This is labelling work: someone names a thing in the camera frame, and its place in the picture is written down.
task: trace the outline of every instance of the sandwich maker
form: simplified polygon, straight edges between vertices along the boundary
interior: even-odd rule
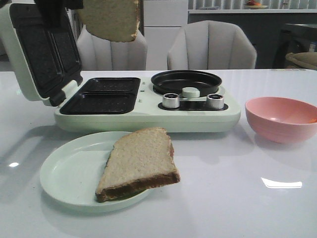
[[[56,107],[55,121],[68,131],[220,132],[240,118],[240,107],[217,75],[171,70],[146,77],[83,79],[65,9],[49,24],[36,4],[0,9],[0,36],[23,95]]]

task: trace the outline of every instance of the chair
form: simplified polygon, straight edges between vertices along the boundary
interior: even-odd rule
[[[180,28],[167,53],[168,69],[252,69],[257,52],[242,29],[219,21]]]
[[[84,26],[77,40],[83,70],[145,70],[148,46],[138,31],[133,42],[111,42],[91,35]]]

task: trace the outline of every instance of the open lid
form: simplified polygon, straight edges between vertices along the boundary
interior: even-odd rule
[[[59,105],[66,98],[62,88],[72,80],[77,86],[83,80],[76,41],[65,9],[58,27],[47,26],[35,4],[13,3],[9,15],[25,57],[25,68],[29,69],[33,81],[26,83],[27,79],[17,73],[23,67],[13,65],[23,94],[32,101],[37,97],[37,100],[49,100],[52,106]],[[16,60],[12,59],[13,54],[8,56],[10,61]]]

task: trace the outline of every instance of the bread slice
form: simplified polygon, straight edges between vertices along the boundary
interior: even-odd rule
[[[84,0],[77,9],[89,33],[114,42],[134,41],[140,24],[140,0]]]
[[[96,189],[98,202],[180,181],[166,130],[150,127],[120,138]]]

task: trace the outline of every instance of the sandwich plate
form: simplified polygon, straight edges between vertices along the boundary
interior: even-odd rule
[[[149,190],[103,203],[98,203],[95,197],[114,143],[129,133],[100,132],[62,145],[48,156],[41,167],[42,188],[62,205],[84,212],[114,211],[142,200]]]

